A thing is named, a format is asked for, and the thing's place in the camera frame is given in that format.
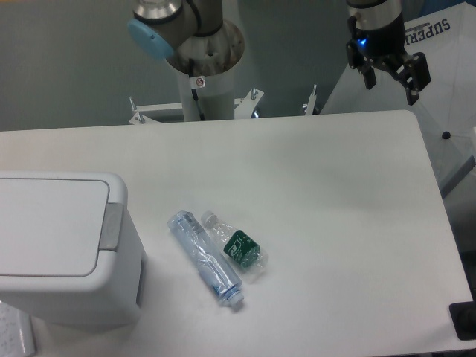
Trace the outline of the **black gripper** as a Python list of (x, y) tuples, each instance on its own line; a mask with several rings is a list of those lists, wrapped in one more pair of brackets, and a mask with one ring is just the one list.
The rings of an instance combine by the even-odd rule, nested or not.
[(346, 44), (349, 67), (358, 70), (366, 89), (376, 84), (374, 68), (389, 71), (404, 87), (407, 104), (414, 105), (419, 93), (431, 82), (431, 75), (423, 52), (406, 54), (401, 2), (348, 1), (347, 8), (351, 35)]

